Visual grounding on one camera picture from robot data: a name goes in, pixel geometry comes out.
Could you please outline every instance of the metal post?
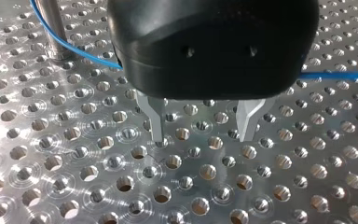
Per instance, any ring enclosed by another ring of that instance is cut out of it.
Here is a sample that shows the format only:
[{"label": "metal post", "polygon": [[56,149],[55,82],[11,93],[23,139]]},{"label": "metal post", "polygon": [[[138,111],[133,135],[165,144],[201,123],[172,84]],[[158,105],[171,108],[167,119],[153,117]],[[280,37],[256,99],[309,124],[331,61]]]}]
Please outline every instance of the metal post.
[{"label": "metal post", "polygon": [[[53,30],[57,36],[66,41],[65,31],[63,29],[62,18],[60,9],[58,7],[57,0],[36,0],[37,7],[40,13],[45,19],[48,26]],[[54,38],[46,32],[48,36],[48,46],[46,47],[46,53],[51,59],[64,60],[71,56],[72,52],[66,49]]]}]

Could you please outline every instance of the brushed metal surface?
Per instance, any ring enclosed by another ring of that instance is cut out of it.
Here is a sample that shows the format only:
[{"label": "brushed metal surface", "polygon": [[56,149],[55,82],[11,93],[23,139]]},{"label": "brushed metal surface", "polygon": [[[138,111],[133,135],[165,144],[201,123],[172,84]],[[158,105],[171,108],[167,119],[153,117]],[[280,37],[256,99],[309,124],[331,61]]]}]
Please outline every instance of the brushed metal surface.
[{"label": "brushed metal surface", "polygon": [[[358,82],[299,80],[245,144],[237,102],[166,101],[155,144],[122,72],[51,61],[28,2],[0,3],[0,223],[358,223]],[[105,4],[60,2],[114,60]],[[304,70],[358,71],[358,0],[320,8]]]}]

